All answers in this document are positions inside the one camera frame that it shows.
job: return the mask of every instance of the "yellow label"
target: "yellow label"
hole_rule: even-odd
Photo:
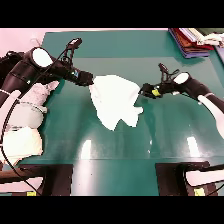
[[[205,196],[204,188],[194,189],[195,196]]]
[[[27,192],[27,196],[37,196],[37,193],[35,191]]]
[[[159,93],[158,89],[152,90],[152,93],[153,93],[154,96],[160,96],[160,93]]]

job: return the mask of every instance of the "white wall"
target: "white wall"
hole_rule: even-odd
[[[46,32],[61,31],[93,31],[93,30],[167,30],[167,28],[0,28],[0,57],[6,52],[26,52],[34,47],[30,41],[37,38],[40,44]]]

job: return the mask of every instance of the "stack of folded cloth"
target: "stack of folded cloth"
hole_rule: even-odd
[[[213,46],[224,46],[224,28],[169,28],[185,58],[206,57]]]

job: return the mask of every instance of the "glossy table surface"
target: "glossy table surface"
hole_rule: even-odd
[[[224,97],[217,53],[184,59],[167,31],[47,33],[43,47],[57,57],[77,37],[83,40],[73,59],[79,69],[141,86],[160,81],[161,62],[171,72],[189,72]],[[144,109],[137,127],[119,121],[113,132],[97,118],[88,87],[62,81],[46,103],[50,112],[40,128],[44,153],[22,163],[74,164],[72,195],[158,195],[156,162],[224,163],[224,140],[204,106],[181,95],[139,96],[135,105]]]

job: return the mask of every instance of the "green table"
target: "green table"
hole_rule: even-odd
[[[81,37],[74,66],[94,75],[116,74],[141,86],[158,83],[158,63],[188,71],[224,96],[224,70],[216,52],[184,59],[167,31],[93,31],[47,33],[43,47],[57,57],[69,40]],[[23,164],[74,164],[72,195],[158,195],[155,163],[224,163],[224,140],[205,107],[184,96],[152,100],[140,96],[136,128],[119,121],[106,129],[96,115],[88,88],[62,81],[46,106],[40,132],[42,156]]]

